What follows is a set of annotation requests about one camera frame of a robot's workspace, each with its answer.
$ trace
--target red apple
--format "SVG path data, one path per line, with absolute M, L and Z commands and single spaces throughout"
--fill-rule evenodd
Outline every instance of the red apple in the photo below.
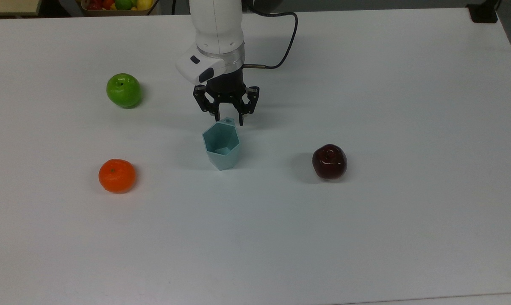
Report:
M 321 178 L 338 179 L 346 171 L 348 161 L 340 147 L 327 144 L 314 151 L 312 165 Z

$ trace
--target lemon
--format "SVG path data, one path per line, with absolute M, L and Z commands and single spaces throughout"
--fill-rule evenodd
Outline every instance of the lemon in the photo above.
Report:
M 138 10 L 148 10 L 152 7 L 153 0 L 137 0 L 137 9 Z

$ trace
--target fruit basket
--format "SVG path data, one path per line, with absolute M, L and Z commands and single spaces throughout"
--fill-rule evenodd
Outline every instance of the fruit basket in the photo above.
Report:
M 159 5 L 157 2 L 159 0 L 140 0 L 144 1 L 144 5 L 139 4 L 139 8 L 137 9 L 137 2 L 139 0 L 131 1 L 131 9 L 114 9 L 116 6 L 115 2 L 118 0 L 77 0 L 77 2 L 81 6 L 81 10 L 86 17 L 104 17 L 104 16 L 143 16 L 143 15 L 161 15 Z M 115 5 L 111 9 L 105 9 L 103 6 L 107 7 L 110 4 L 114 3 Z

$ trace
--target tomato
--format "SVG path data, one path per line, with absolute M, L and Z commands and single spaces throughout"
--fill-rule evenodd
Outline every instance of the tomato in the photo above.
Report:
M 101 3 L 91 2 L 86 9 L 87 10 L 101 10 Z
M 103 0 L 103 8 L 106 10 L 110 10 L 112 4 L 114 4 L 114 0 Z

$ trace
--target black cable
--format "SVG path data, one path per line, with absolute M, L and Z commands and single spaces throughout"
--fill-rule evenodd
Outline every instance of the black cable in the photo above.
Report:
M 265 64 L 244 64 L 242 66 L 243 68 L 255 68 L 255 69 L 276 69 L 276 68 L 278 68 L 279 66 L 281 66 L 284 63 L 284 61 L 288 57 L 291 46 L 293 45 L 293 40 L 295 39 L 295 34 L 297 33 L 297 26 L 299 25 L 299 19 L 297 17 L 297 14 L 295 14 L 294 12 L 281 12 L 281 13 L 277 13 L 277 14 L 266 14 L 264 12 L 255 10 L 253 8 L 253 6 L 251 6 L 246 0 L 242 0 L 242 2 L 244 2 L 244 5 L 246 5 L 248 10 L 254 12 L 255 14 L 257 14 L 259 16 L 264 16 L 264 17 L 294 16 L 295 17 L 295 27 L 293 29 L 293 34 L 291 35 L 291 40 L 290 40 L 290 44 L 288 45 L 288 50 L 286 50 L 286 54 L 284 54 L 284 57 L 277 65 L 266 66 Z
M 153 11 L 153 9 L 156 7 L 157 3 L 159 2 L 159 0 L 156 0 L 154 2 L 154 4 L 152 5 L 152 7 L 150 8 L 150 10 L 147 12 L 147 16 Z

